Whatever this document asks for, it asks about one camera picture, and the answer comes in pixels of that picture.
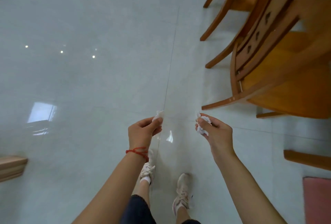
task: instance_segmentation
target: pink object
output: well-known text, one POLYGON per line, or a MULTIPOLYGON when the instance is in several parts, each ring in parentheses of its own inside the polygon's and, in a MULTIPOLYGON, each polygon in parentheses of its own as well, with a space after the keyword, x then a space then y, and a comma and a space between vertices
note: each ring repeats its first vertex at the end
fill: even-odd
POLYGON ((303 184, 306 224, 331 223, 331 180, 305 177, 303 184))

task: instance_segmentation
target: sock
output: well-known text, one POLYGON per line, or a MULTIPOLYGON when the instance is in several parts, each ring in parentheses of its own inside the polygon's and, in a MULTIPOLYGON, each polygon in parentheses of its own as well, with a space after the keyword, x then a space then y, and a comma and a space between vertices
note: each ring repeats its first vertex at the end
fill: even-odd
POLYGON ((148 181, 148 184, 149 184, 149 185, 151 184, 151 177, 149 177, 149 176, 142 177, 142 178, 140 179, 140 182, 141 182, 142 180, 147 180, 147 181, 148 181))
POLYGON ((178 211, 178 209, 180 208, 180 207, 185 207, 181 202, 175 207, 175 209, 176 209, 176 216, 177 216, 177 211, 178 211))

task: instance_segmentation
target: white tissue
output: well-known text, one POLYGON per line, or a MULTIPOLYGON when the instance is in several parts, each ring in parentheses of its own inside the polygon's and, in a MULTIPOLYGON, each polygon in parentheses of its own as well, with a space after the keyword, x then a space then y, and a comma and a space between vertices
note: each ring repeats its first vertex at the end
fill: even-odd
MULTIPOLYGON (((197 119, 198 118, 202 118, 202 119, 204 119, 206 122, 208 122, 209 124, 211 124, 212 122, 210 121, 210 119, 207 117, 207 116, 201 116, 201 114, 199 113, 199 112, 197 112, 197 119)), ((197 127, 197 132, 199 133, 199 134, 206 134, 207 136, 208 136, 208 132, 206 131, 206 130, 203 130, 202 129, 202 127, 199 125, 199 123, 197 123, 198 124, 198 127, 197 127)))
POLYGON ((152 121, 155 121, 158 118, 163 118, 164 117, 164 111, 156 111, 155 117, 152 119, 152 121))

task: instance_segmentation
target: person's left hand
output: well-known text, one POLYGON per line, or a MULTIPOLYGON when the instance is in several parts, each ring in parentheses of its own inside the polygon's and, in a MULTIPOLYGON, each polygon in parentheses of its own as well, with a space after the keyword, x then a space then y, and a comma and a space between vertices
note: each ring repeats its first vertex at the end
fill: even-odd
POLYGON ((146 147, 148 150, 151 145, 152 137, 162 131, 162 118, 152 122, 154 117, 142 119, 129 126, 129 148, 132 150, 137 147, 146 147))

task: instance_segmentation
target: hand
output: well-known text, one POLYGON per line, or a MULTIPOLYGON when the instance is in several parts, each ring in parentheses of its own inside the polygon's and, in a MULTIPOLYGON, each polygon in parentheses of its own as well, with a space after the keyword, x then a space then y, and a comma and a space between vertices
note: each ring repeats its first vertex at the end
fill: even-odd
POLYGON ((142 119, 129 126, 129 148, 146 147, 147 150, 151 145, 152 137, 162 131, 162 118, 152 122, 153 117, 142 119))
POLYGON ((233 143, 232 143, 232 128, 224 122, 211 117, 207 114, 202 113, 201 116, 207 116, 212 124, 209 124, 202 118, 198 118, 197 121, 203 130, 208 132, 202 134, 209 142, 210 148, 214 159, 223 154, 234 154, 233 143))

